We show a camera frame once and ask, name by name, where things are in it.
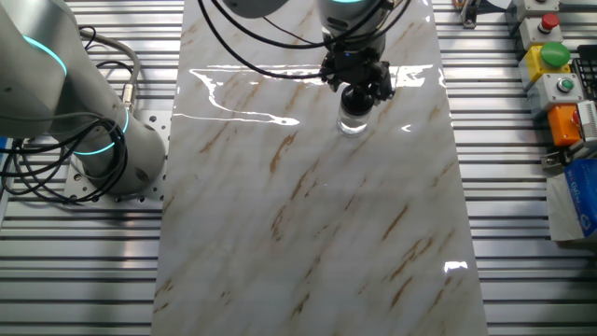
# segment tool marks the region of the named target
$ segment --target black cable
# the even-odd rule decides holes
[[[209,15],[207,14],[207,10],[205,9],[205,5],[203,4],[202,0],[198,0],[199,1],[199,7],[201,8],[201,13],[203,14],[203,17],[205,18],[205,21],[207,22],[207,25],[209,26],[210,30],[212,31],[212,33],[214,34],[215,38],[220,42],[220,44],[222,45],[222,47],[224,47],[224,49],[226,49],[226,51],[232,56],[234,57],[238,62],[242,63],[243,65],[245,65],[246,67],[248,67],[249,69],[263,75],[263,76],[269,76],[269,77],[274,77],[274,78],[281,78],[281,79],[312,79],[312,78],[320,78],[321,76],[329,76],[329,75],[335,75],[335,74],[339,74],[341,72],[344,72],[346,70],[350,70],[353,69],[357,66],[360,66],[361,64],[355,64],[352,66],[348,66],[342,69],[338,69],[335,71],[330,71],[327,73],[317,73],[317,74],[312,74],[312,75],[281,75],[281,74],[275,74],[273,72],[269,72],[266,70],[263,70],[261,68],[258,68],[256,66],[254,66],[252,63],[249,63],[247,60],[245,60],[243,57],[241,57],[241,55],[239,55],[238,53],[236,53],[227,43],[226,41],[224,41],[224,39],[222,38],[222,36],[220,35],[220,33],[216,30],[216,28],[214,27],[214,23],[212,22],[212,20],[209,18]]]
[[[83,35],[85,37],[91,37],[92,33],[81,31],[81,35]],[[131,74],[131,78],[128,81],[128,84],[135,85],[137,82],[137,79],[139,77],[139,73],[141,72],[141,61],[139,61],[139,57],[137,56],[137,54],[131,48],[118,42],[117,40],[115,40],[113,38],[108,38],[108,37],[96,34],[95,40],[99,43],[107,45],[108,47],[112,47],[112,48],[121,50],[122,52],[127,54],[127,56],[129,56],[131,58],[132,74]]]
[[[90,37],[90,41],[85,46],[85,51],[87,51],[90,49],[91,43],[93,43],[93,41],[95,40],[95,36],[97,36],[97,31],[92,26],[78,26],[79,31],[82,29],[91,29],[93,31],[93,35]]]
[[[115,130],[115,132],[110,133],[111,140],[115,143],[115,145],[113,146],[114,157],[110,164],[110,167],[108,167],[108,169],[113,170],[114,173],[111,174],[97,190],[95,190],[95,191],[91,192],[90,194],[88,194],[84,197],[81,197],[81,198],[71,199],[71,198],[65,197],[65,196],[57,193],[56,191],[48,188],[46,186],[46,184],[51,180],[51,178],[55,175],[55,173],[58,171],[58,169],[60,169],[60,167],[66,162],[66,160],[70,159],[72,153],[80,145],[81,141],[87,136],[87,134],[89,134],[90,130],[93,130],[98,125],[106,128],[106,129],[114,129]],[[36,176],[36,174],[41,170],[34,171],[26,156],[24,156],[24,155],[22,156],[23,163],[27,169],[27,172],[24,172],[21,169],[21,166],[19,165],[18,157],[20,154],[10,153],[8,155],[7,161],[5,162],[5,165],[3,167],[3,170],[2,170],[3,173],[1,174],[2,186],[4,187],[4,189],[13,195],[23,195],[23,194],[33,193],[37,197],[39,197],[40,199],[42,199],[44,201],[54,202],[54,203],[84,203],[84,202],[88,202],[88,201],[96,201],[97,199],[99,199],[99,197],[102,197],[103,195],[105,195],[122,178],[122,175],[124,174],[124,171],[128,164],[128,152],[127,152],[127,148],[126,148],[126,141],[125,141],[124,133],[116,125],[116,123],[114,121],[112,121],[110,119],[100,119],[93,125],[90,125],[90,127],[88,129],[86,129],[84,132],[81,132],[78,136],[79,136],[78,139],[75,141],[75,143],[72,145],[72,147],[69,148],[69,150],[66,153],[64,153],[64,147],[62,148],[61,157],[56,162],[53,163],[53,164],[58,163],[56,171],[53,172],[52,174],[50,174],[50,176],[44,181],[41,181]],[[21,147],[22,147],[22,140],[15,140],[13,143],[14,151],[19,152],[17,149],[21,148]],[[12,190],[11,188],[9,188],[7,185],[6,177],[8,176],[8,174],[6,174],[6,172],[8,171],[8,167],[11,162],[15,165],[15,170],[17,171],[17,173],[15,173],[15,175],[18,175],[18,178],[27,187],[27,189],[25,191],[15,191],[15,190]],[[34,182],[37,184],[36,186],[32,186],[25,179],[25,177],[28,177],[28,176],[30,176],[34,180]],[[39,191],[37,191],[38,189],[44,189],[47,192],[49,192],[50,194],[54,195],[56,198],[48,198],[47,196],[39,193]]]
[[[302,37],[300,37],[300,36],[298,36],[298,35],[296,35],[296,34],[293,34],[293,33],[289,32],[289,31],[287,31],[286,29],[284,29],[284,28],[280,27],[279,25],[277,25],[277,24],[273,23],[272,21],[270,21],[270,19],[268,19],[268,18],[266,18],[266,17],[263,17],[263,20],[265,20],[267,23],[269,23],[270,25],[272,25],[273,27],[275,27],[275,28],[276,28],[276,29],[278,29],[279,31],[281,31],[281,32],[284,32],[284,33],[286,33],[286,34],[288,34],[288,35],[291,35],[291,36],[295,37],[295,38],[296,38],[296,39],[298,39],[298,40],[301,40],[301,41],[303,41],[303,42],[305,42],[305,43],[309,43],[309,44],[315,44],[314,42],[311,42],[311,41],[309,41],[309,40],[306,40],[306,39],[304,39],[304,38],[302,38]]]
[[[96,122],[92,123],[87,129],[85,129],[84,131],[82,131],[80,134],[78,134],[76,136],[76,140],[74,142],[74,144],[68,149],[68,151],[65,154],[65,157],[68,158],[70,157],[76,150],[76,148],[83,142],[83,140],[85,139],[85,137],[96,127],[98,126],[98,124],[102,123],[104,119],[100,119],[97,120]],[[48,147],[44,147],[41,149],[44,149],[41,151],[41,153],[43,152],[47,152],[49,151],[48,148],[51,148],[53,146],[48,146]],[[22,155],[22,154],[26,154],[25,152],[28,151],[27,149],[21,149],[19,146],[19,142],[15,144],[13,144],[13,149],[10,150],[10,154],[15,154],[15,155]],[[0,173],[1,177],[31,177],[33,175],[39,175],[42,173],[45,173],[49,170],[51,170],[52,168],[56,168],[57,166],[60,166],[62,163],[64,162],[64,160],[57,160],[54,163],[51,163],[49,165],[47,165],[44,168],[38,169],[36,171],[32,171],[32,172],[28,172],[28,173],[24,173],[24,174],[19,174],[19,173],[9,173],[9,172],[5,172],[3,171],[2,173]]]
[[[99,63],[95,64],[95,67],[101,68],[102,66],[107,65],[107,64],[115,64],[115,65],[122,66],[123,68],[127,69],[129,71],[129,73],[131,73],[131,75],[132,75],[131,67],[121,61],[103,61],[103,62],[99,62]]]
[[[376,40],[382,36],[384,36],[385,34],[387,34],[387,32],[390,31],[390,29],[392,29],[392,27],[394,27],[396,25],[396,23],[398,22],[398,20],[400,20],[400,18],[402,18],[402,15],[404,15],[404,12],[407,11],[407,9],[409,8],[410,5],[410,0],[405,0],[406,4],[402,7],[402,9],[400,9],[400,12],[398,13],[398,15],[396,15],[396,17],[390,22],[390,24],[388,24],[387,27],[383,28],[379,33],[375,33],[372,32],[371,38],[372,40]]]
[[[207,11],[205,10],[205,5],[203,4],[203,0],[197,0],[199,2],[199,7],[201,8],[201,12],[203,13],[203,17],[205,18],[206,21],[209,20],[209,17],[207,16]],[[275,47],[279,47],[279,48],[284,48],[284,49],[317,49],[317,48],[321,48],[321,47],[327,47],[327,46],[331,46],[335,43],[338,42],[344,42],[348,37],[351,37],[351,35],[353,33],[355,33],[356,31],[358,31],[361,27],[363,27],[371,18],[373,18],[373,16],[375,16],[377,14],[377,11],[382,8],[382,6],[385,4],[385,1],[380,0],[380,2],[367,14],[367,16],[361,20],[359,23],[357,23],[353,28],[347,30],[346,32],[342,33],[341,35],[338,35],[337,37],[331,38],[327,41],[321,42],[321,43],[315,43],[312,45],[291,45],[291,44],[286,44],[286,43],[280,43],[278,41],[274,41],[274,40],[270,40],[266,37],[263,37],[261,35],[257,35],[253,32],[251,32],[250,30],[246,29],[244,26],[242,26],[240,23],[238,23],[236,20],[234,20],[230,14],[217,2],[217,0],[212,0],[212,2],[214,3],[214,6],[217,8],[217,10],[230,22],[232,23],[236,28],[238,28],[239,30],[241,30],[243,33],[253,37],[254,39],[261,41],[263,43],[267,43],[269,45],[275,46]]]
[[[61,148],[60,157],[62,157],[62,156],[64,155],[64,153],[65,153],[65,151],[64,151],[64,148]],[[12,157],[15,157],[15,158],[16,158],[17,156],[16,156],[16,155],[12,155],[12,154],[11,154],[11,155],[9,155],[9,156],[8,156],[8,158],[7,158],[7,161],[10,161],[10,160],[12,160]],[[29,161],[27,160],[26,156],[22,156],[22,160],[23,160],[23,162],[24,162],[25,164],[28,164],[28,163],[29,163]],[[56,174],[58,174],[58,172],[60,171],[60,169],[61,169],[61,168],[62,168],[62,166],[61,166],[61,165],[57,166],[57,167],[54,169],[54,171],[52,171],[52,172],[51,172],[51,174],[50,174],[50,175],[48,175],[48,177],[47,177],[47,178],[46,178],[44,181],[37,181],[37,182],[36,182],[36,183],[37,183],[37,185],[36,185],[35,187],[32,187],[32,188],[31,188],[31,186],[27,186],[27,188],[28,188],[28,189],[26,189],[26,190],[24,190],[24,191],[12,191],[12,192],[10,192],[10,193],[11,193],[11,194],[13,194],[13,195],[15,195],[15,196],[22,196],[22,195],[29,194],[29,193],[31,193],[31,192],[33,192],[33,191],[37,190],[37,189],[40,189],[40,188],[42,188],[42,187],[46,186],[46,184],[47,184],[48,182],[50,182],[50,181],[52,180],[52,178],[54,178],[54,176],[55,176]]]

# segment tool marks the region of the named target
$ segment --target slotted aluminum rail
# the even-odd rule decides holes
[[[170,114],[183,1],[68,4],[79,24],[137,51],[138,108]],[[548,141],[530,120],[504,15],[480,15],[472,31],[462,28],[451,0],[433,7],[490,334],[597,335],[594,252],[548,239],[539,164]],[[572,51],[597,43],[597,13],[560,17]],[[90,55],[128,62],[102,47]],[[129,76],[103,72],[117,90]],[[64,188],[65,168],[51,184],[56,190]],[[74,214],[10,198],[0,230],[0,335],[149,335],[160,215]]]

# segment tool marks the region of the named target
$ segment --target wire bundle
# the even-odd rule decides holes
[[[15,139],[12,143],[11,149],[0,149],[0,153],[7,154],[7,159],[2,167],[0,173],[0,179],[2,180],[2,187],[8,193],[15,196],[23,196],[33,193],[40,199],[52,202],[52,203],[84,203],[84,202],[97,202],[100,197],[104,196],[109,190],[111,190],[117,182],[120,180],[128,163],[128,152],[126,147],[126,141],[124,133],[120,127],[111,119],[98,118],[96,121],[90,123],[83,131],[76,135],[62,141],[59,144],[51,146],[43,146],[38,148],[24,148],[22,139]],[[60,193],[52,190],[47,186],[47,183],[58,174],[61,166],[68,162],[73,153],[76,151],[78,146],[83,140],[90,134],[91,131],[97,127],[103,127],[109,130],[110,138],[114,142],[113,150],[114,156],[112,162],[110,162],[107,172],[110,172],[105,176],[102,185],[90,192],[89,194],[80,198],[69,198],[61,195]],[[28,155],[48,153],[54,149],[61,149],[60,157],[54,163],[47,165],[44,168],[34,170],[27,158]],[[14,166],[16,172],[10,172],[11,164]],[[41,179],[39,175],[51,171],[48,177]],[[25,190],[16,191],[8,186],[8,178],[18,178],[22,184],[25,185]],[[30,183],[29,179],[33,179],[34,185]],[[43,189],[50,193],[53,197],[48,197],[39,191]]]
[[[342,73],[346,70],[350,70],[353,67],[359,66],[358,65],[354,65],[352,67],[349,68],[344,68],[344,69],[337,69],[333,72],[326,72],[326,73],[320,73],[320,74],[312,74],[312,75],[283,75],[283,74],[275,74],[266,70],[263,70],[257,66],[255,66],[254,64],[248,62],[246,59],[244,59],[241,55],[239,55],[238,53],[236,53],[229,45],[228,43],[226,43],[226,41],[224,41],[224,38],[220,35],[220,33],[216,30],[216,28],[214,27],[214,24],[212,23],[212,20],[210,19],[209,15],[207,14],[207,9],[205,8],[205,4],[203,3],[203,0],[197,0],[199,3],[199,7],[201,9],[201,13],[203,14],[203,17],[205,18],[205,21],[207,22],[207,25],[209,26],[210,30],[212,31],[212,33],[214,34],[215,38],[220,42],[220,44],[222,45],[222,47],[224,47],[224,49],[226,49],[226,51],[232,56],[234,57],[238,62],[242,63],[243,65],[247,66],[249,69],[260,73],[261,75],[264,76],[269,76],[269,77],[274,77],[274,78],[281,78],[281,79],[310,79],[310,78],[319,78],[321,76],[331,76],[331,75],[336,75],[339,73]],[[365,36],[359,36],[359,38],[362,37],[368,37],[370,39],[377,39],[381,36],[383,36],[384,34],[386,34],[390,29],[392,29],[392,27],[394,27],[394,25],[396,25],[396,23],[398,22],[398,20],[400,20],[400,18],[402,17],[402,15],[404,14],[404,12],[407,10],[407,8],[410,5],[410,1],[411,0],[406,0],[405,5],[402,7],[402,9],[400,10],[400,12],[398,13],[398,15],[390,22],[390,24],[388,24],[387,27],[381,29],[378,33],[377,32],[372,32],[370,34],[367,34]],[[214,3],[214,6],[217,8],[217,10],[230,22],[232,23],[235,27],[237,27],[239,30],[241,30],[243,33],[245,33],[246,35],[249,35],[251,37],[253,37],[254,39],[269,44],[271,46],[274,47],[278,47],[278,48],[283,48],[283,49],[317,49],[317,48],[321,48],[321,47],[328,47],[331,46],[333,44],[336,43],[343,43],[343,42],[347,42],[349,41],[351,38],[357,37],[357,36],[353,36],[354,33],[356,33],[356,31],[358,31],[361,27],[363,27],[371,18],[373,18],[373,16],[375,14],[377,14],[378,10],[380,8],[382,8],[382,6],[384,5],[385,0],[380,0],[377,5],[367,14],[367,16],[365,18],[363,18],[363,20],[361,20],[358,24],[356,24],[353,28],[347,30],[346,32],[342,33],[341,35],[338,35],[334,38],[331,38],[325,42],[321,42],[321,43],[311,43],[309,41],[305,41],[308,44],[306,45],[292,45],[292,44],[285,44],[285,43],[280,43],[278,41],[273,41],[270,40],[266,37],[263,37],[261,35],[257,35],[251,31],[249,31],[248,29],[246,29],[244,26],[242,26],[240,23],[238,23],[236,20],[234,20],[230,14],[217,2],[217,0],[212,0],[212,2]],[[289,32],[287,32],[286,30],[275,26],[276,28],[280,29],[281,31],[287,33],[287,34],[291,34]]]

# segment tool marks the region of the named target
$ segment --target marble tabletop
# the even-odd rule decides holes
[[[253,63],[318,71],[324,49],[260,44],[206,3]],[[270,19],[321,39],[314,1]],[[388,34],[396,96],[357,138],[340,92],[239,66],[196,0],[183,32],[152,336],[487,335],[430,0]]]

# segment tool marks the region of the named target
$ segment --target teal led ring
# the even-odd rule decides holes
[[[25,41],[29,42],[30,45],[44,50],[49,56],[56,60],[56,62],[58,62],[58,64],[62,67],[62,70],[64,70],[64,75],[66,76],[66,65],[64,65],[64,62],[60,59],[60,57],[58,57],[58,55],[56,55],[56,53],[54,53],[54,51],[50,50],[48,47],[35,41],[29,36],[23,35],[22,37],[25,39]]]

